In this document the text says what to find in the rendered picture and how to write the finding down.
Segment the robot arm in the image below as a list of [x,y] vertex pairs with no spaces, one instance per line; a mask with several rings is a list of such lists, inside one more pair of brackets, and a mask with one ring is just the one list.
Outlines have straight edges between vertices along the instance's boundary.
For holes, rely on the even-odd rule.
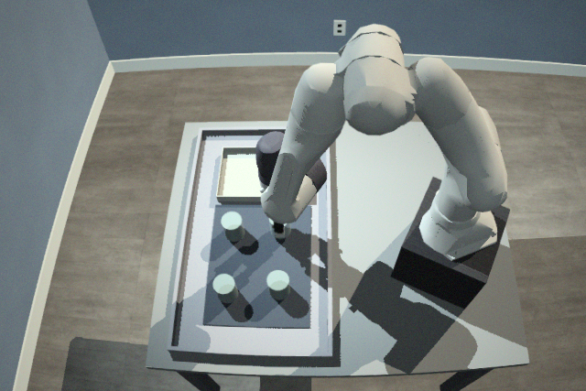
[[505,163],[493,120],[461,77],[439,58],[406,70],[399,36],[383,25],[360,27],[338,53],[336,62],[304,71],[285,134],[270,132],[257,142],[266,216],[282,224],[299,218],[327,180],[320,157],[346,120],[358,132],[381,136],[416,110],[446,160],[432,210],[419,226],[424,243],[451,261],[495,244],[490,211],[507,198]]

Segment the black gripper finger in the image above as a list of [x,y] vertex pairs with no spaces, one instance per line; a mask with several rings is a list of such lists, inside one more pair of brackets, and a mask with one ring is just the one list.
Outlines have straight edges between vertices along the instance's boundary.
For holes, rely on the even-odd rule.
[[[276,233],[276,238],[285,238],[285,227],[284,224],[274,223],[272,228],[274,228],[274,232]],[[284,229],[283,229],[284,228]]]

